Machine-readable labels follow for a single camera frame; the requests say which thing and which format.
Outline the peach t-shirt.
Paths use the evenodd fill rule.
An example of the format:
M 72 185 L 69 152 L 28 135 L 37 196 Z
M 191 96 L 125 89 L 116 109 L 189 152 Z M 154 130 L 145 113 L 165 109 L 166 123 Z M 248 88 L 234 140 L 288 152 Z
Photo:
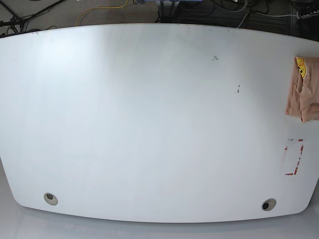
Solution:
M 319 119 L 319 59 L 295 56 L 285 115 L 306 123 Z

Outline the red tape rectangle marking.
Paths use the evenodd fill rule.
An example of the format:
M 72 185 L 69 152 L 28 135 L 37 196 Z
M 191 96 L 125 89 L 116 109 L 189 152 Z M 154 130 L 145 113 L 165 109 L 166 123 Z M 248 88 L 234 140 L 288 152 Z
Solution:
M 283 173 L 286 176 L 296 175 L 303 149 L 304 149 L 303 139 L 289 139 L 287 146 L 285 148 L 284 161 L 283 161 Z

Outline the white power strip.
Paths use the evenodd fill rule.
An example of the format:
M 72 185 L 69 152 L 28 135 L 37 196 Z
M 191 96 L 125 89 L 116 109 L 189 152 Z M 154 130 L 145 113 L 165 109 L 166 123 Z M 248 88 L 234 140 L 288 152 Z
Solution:
M 297 19 L 307 19 L 319 15 L 319 6 L 317 4 L 306 6 L 297 12 Z

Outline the black tripod stand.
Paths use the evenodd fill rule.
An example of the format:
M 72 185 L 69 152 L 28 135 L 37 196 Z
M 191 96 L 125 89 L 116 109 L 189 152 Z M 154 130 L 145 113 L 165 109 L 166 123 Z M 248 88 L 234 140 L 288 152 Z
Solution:
M 49 13 L 52 9 L 54 9 L 56 6 L 64 3 L 66 0 L 58 0 L 55 3 L 43 8 L 42 10 L 26 15 L 26 16 L 18 16 L 16 13 L 13 12 L 12 9 L 10 9 L 2 0 L 0 1 L 1 7 L 3 7 L 10 15 L 11 19 L 9 21 L 0 21 L 0 27 L 7 27 L 7 30 L 12 30 L 13 34 L 22 34 L 27 32 L 27 27 L 29 23 L 44 15 Z

